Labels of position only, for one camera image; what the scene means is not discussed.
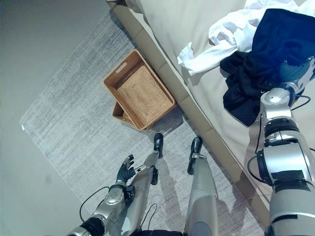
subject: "rectangular basket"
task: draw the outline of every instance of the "rectangular basket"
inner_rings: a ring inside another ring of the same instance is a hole
[[[117,100],[113,116],[144,130],[175,106],[175,99],[137,50],[105,77]]]

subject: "bed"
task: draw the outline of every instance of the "bed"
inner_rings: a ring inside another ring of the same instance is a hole
[[[192,42],[194,55],[211,47],[209,27],[227,13],[242,9],[245,0],[127,0],[127,4],[124,1],[108,3],[231,181],[236,183],[267,226],[272,189],[254,180],[246,168],[248,160],[254,156],[259,121],[248,128],[224,109],[223,95],[227,85],[219,67],[191,76],[177,61],[177,55],[189,42]],[[309,83],[304,94],[311,96],[313,89],[315,82]],[[300,131],[310,147],[315,147],[314,107],[311,102],[294,111]],[[258,175],[255,162],[252,171]]]

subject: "carpet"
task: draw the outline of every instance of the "carpet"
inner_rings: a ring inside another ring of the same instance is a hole
[[[186,173],[190,145],[197,132],[180,107],[153,125],[138,131],[111,115],[115,99],[103,87],[103,78],[133,48],[126,30],[108,10],[53,76],[20,124],[80,200],[115,182],[122,161],[135,156],[135,166],[152,151],[153,137],[164,135],[159,179],[152,186],[148,206],[157,203],[150,229],[183,231],[192,176]],[[256,236],[263,230],[238,189],[203,146],[218,189],[221,236]],[[93,212],[105,192],[86,207]]]

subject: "clothing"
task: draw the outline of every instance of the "clothing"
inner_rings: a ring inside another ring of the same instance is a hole
[[[179,53],[178,64],[190,75],[212,69],[234,52],[249,52],[252,39],[267,8],[281,8],[315,16],[315,0],[307,0],[300,7],[294,0],[247,0],[242,10],[231,12],[214,23],[209,29],[209,40],[213,47],[193,56],[189,43]]]
[[[295,73],[307,71],[304,64],[315,55],[313,29],[314,17],[267,9],[254,35],[252,51],[236,51],[220,63],[220,68],[230,74],[224,107],[250,126],[259,113],[260,97],[265,91],[288,81],[289,68],[294,79]]]

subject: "beige bed sheet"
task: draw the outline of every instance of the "beige bed sheet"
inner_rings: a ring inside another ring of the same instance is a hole
[[[223,95],[227,86],[218,67],[191,76],[177,64],[178,53],[189,42],[192,42],[195,56],[211,47],[208,40],[211,24],[228,12],[243,8],[245,0],[127,0],[127,3],[136,12],[144,14],[158,43],[183,77],[186,89],[234,154],[237,163],[256,188],[257,194],[262,196],[263,202],[269,208],[271,187],[254,180],[246,167],[248,159],[254,156],[259,122],[247,128],[224,109]],[[315,81],[308,85],[304,94],[312,96],[314,90]],[[310,147],[315,147],[315,127],[312,123],[315,119],[314,108],[315,103],[311,101],[305,107],[294,111],[299,128]],[[255,161],[252,163],[252,171],[258,175]]]

